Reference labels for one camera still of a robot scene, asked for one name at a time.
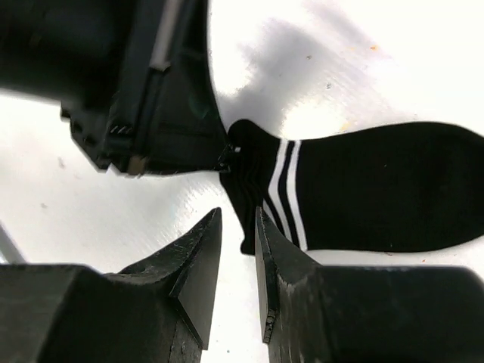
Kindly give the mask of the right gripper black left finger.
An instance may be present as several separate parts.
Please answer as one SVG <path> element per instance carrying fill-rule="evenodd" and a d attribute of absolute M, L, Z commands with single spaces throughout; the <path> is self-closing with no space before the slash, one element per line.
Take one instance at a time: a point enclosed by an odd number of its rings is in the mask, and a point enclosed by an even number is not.
<path fill-rule="evenodd" d="M 209 345 L 222 211 L 117 273 L 1 266 L 3 362 L 198 362 Z"/>

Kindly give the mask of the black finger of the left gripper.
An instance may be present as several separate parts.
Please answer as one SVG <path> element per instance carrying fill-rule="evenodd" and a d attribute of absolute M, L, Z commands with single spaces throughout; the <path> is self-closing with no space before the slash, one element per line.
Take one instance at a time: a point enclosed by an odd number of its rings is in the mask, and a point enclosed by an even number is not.
<path fill-rule="evenodd" d="M 231 144 L 209 74 L 208 3 L 165 1 L 130 158 L 133 175 L 226 172 Z"/>

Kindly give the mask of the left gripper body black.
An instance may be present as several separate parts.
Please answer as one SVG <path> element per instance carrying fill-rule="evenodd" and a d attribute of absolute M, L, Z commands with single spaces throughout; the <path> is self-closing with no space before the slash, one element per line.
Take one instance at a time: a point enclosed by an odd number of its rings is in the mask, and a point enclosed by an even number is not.
<path fill-rule="evenodd" d="M 162 1 L 3 1 L 1 86 L 60 103 L 95 165 L 163 174 L 147 152 Z"/>

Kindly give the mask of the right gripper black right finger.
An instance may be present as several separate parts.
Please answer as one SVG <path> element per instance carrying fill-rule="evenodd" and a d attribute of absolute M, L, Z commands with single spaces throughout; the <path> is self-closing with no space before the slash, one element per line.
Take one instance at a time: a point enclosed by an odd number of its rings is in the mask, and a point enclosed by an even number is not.
<path fill-rule="evenodd" d="M 322 265 L 255 217 L 272 362 L 481 362 L 483 282 L 461 267 Z"/>

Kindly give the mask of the black ankle sock white cuff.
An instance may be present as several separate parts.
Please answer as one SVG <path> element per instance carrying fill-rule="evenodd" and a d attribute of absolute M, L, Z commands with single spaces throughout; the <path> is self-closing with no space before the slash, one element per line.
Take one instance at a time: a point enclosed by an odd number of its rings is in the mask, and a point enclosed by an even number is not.
<path fill-rule="evenodd" d="M 483 234 L 483 139 L 458 126 L 407 123 L 305 141 L 249 120 L 220 177 L 255 250 L 256 210 L 301 250 L 413 253 Z"/>

